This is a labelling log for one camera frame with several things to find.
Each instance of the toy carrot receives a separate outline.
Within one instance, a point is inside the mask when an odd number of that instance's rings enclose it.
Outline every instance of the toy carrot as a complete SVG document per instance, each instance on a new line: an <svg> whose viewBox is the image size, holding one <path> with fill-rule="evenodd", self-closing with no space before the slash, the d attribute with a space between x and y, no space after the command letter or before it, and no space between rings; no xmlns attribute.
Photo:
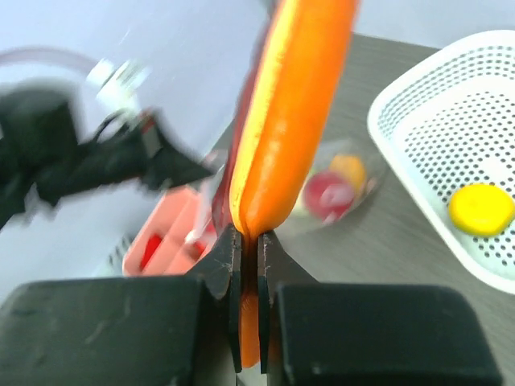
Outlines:
<svg viewBox="0 0 515 386"><path fill-rule="evenodd" d="M290 214L313 163L344 66L358 0L282 0L253 87L230 183L243 234L246 278L257 277L256 242ZM257 283L241 301L241 362L259 360Z"/></svg>

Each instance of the white plastic basket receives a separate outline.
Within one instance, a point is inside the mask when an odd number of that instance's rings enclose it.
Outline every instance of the white plastic basket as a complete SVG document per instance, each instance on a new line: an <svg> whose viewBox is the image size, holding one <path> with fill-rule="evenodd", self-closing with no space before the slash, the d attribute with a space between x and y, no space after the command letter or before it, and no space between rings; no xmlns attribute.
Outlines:
<svg viewBox="0 0 515 386"><path fill-rule="evenodd" d="M463 266L515 294L515 222L497 237L456 229L447 203L491 183L515 198L515 31L469 36L424 60L373 102L369 132Z"/></svg>

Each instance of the pink container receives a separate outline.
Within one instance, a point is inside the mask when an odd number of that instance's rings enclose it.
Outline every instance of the pink container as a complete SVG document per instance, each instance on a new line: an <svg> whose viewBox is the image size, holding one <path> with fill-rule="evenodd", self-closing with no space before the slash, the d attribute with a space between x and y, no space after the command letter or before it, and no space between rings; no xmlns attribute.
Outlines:
<svg viewBox="0 0 515 386"><path fill-rule="evenodd" d="M204 257L214 241L200 256L191 245L185 244L187 234L195 227L200 203L199 193L189 187L166 194L159 201L127 252L123 261L124 275L181 275ZM153 235L158 235L163 240L141 270L140 264L146 244Z"/></svg>

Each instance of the gray table surface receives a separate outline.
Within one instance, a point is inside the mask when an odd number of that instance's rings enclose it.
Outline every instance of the gray table surface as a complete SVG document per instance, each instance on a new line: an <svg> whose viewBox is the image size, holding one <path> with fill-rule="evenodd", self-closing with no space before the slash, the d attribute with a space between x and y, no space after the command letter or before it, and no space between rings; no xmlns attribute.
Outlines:
<svg viewBox="0 0 515 386"><path fill-rule="evenodd" d="M369 106L377 94L435 49L356 35L325 138L370 142ZM228 143L229 133L221 143ZM473 277L454 257L396 176L340 223L291 236L283 246L320 281L446 285L476 310L505 377L515 384L515 297Z"/></svg>

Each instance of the yellow toy lemon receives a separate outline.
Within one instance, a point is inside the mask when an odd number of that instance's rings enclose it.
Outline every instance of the yellow toy lemon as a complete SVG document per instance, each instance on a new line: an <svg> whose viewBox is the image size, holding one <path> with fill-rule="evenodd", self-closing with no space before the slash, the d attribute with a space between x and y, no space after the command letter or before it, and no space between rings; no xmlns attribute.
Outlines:
<svg viewBox="0 0 515 386"><path fill-rule="evenodd" d="M454 225L473 236L495 236L515 217L515 203L508 193L483 183L459 189L449 202Z"/></svg>
<svg viewBox="0 0 515 386"><path fill-rule="evenodd" d="M329 170L334 171L348 181L356 195L360 195L365 187L367 170L365 165L356 155L336 155L329 165Z"/></svg>

